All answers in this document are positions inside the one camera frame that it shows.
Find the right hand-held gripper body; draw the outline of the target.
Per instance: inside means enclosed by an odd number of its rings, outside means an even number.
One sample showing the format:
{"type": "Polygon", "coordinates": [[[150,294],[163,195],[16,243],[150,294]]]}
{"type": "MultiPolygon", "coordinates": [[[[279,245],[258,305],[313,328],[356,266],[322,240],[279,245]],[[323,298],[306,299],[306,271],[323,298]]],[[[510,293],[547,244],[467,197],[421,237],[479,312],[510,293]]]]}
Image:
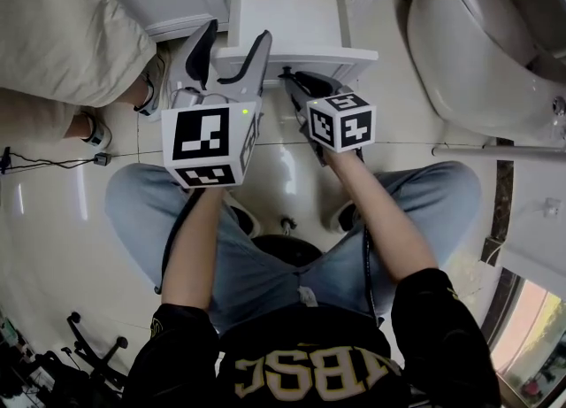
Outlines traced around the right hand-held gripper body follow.
{"type": "Polygon", "coordinates": [[[298,104],[306,119],[301,131],[309,138],[322,166],[324,150],[343,153],[353,150],[358,157],[361,148],[376,142],[377,106],[347,91],[331,96],[312,97],[301,93],[298,104]]]}

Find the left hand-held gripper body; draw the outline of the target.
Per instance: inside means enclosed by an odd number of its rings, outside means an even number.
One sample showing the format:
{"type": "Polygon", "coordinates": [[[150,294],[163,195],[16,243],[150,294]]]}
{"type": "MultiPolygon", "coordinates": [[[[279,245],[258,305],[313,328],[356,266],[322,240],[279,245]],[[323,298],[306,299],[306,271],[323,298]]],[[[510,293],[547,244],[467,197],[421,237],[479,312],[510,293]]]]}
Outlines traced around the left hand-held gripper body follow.
{"type": "Polygon", "coordinates": [[[244,182],[259,136],[261,89],[222,85],[216,92],[183,87],[162,112],[164,168],[185,189],[244,182]]]}

